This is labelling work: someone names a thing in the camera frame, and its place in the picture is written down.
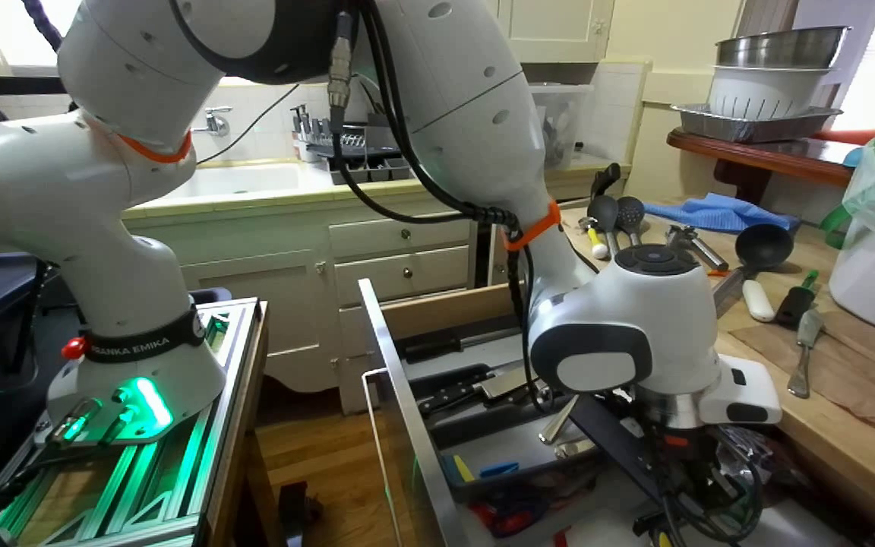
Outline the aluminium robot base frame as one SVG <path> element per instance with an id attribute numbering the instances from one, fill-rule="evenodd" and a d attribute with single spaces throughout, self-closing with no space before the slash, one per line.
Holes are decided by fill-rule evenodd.
<path id="1" fill-rule="evenodd" d="M 32 438 L 0 475 L 0 547 L 235 547 L 258 407 L 268 303 L 204 303 L 222 396 L 162 439 L 63 445 Z"/>

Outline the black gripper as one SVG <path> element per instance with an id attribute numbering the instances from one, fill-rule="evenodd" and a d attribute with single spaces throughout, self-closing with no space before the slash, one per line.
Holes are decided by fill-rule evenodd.
<path id="1" fill-rule="evenodd" d="M 756 528 L 764 477 L 724 428 L 654 428 L 644 453 L 657 511 L 640 531 L 651 545 L 685 545 L 685 526 L 719 545 L 743 545 Z"/>

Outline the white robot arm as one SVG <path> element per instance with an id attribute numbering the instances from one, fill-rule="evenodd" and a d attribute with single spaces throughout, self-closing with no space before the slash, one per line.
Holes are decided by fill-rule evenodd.
<path id="1" fill-rule="evenodd" d="M 70 108 L 0 122 L 0 243 L 54 263 L 85 315 L 50 413 L 92 403 L 145 439 L 219 396 L 174 249 L 124 214 L 191 178 L 191 122 L 219 78 L 324 78 L 345 98 L 355 74 L 378 83 L 421 182 L 506 225 L 523 259 L 510 292 L 531 398 L 573 398 L 670 528 L 747 536 L 764 480 L 722 434 L 778 420 L 771 377 L 719 352 L 688 252 L 634 243 L 605 266 L 575 252 L 531 89 L 487 0 L 83 0 L 58 44 Z"/>

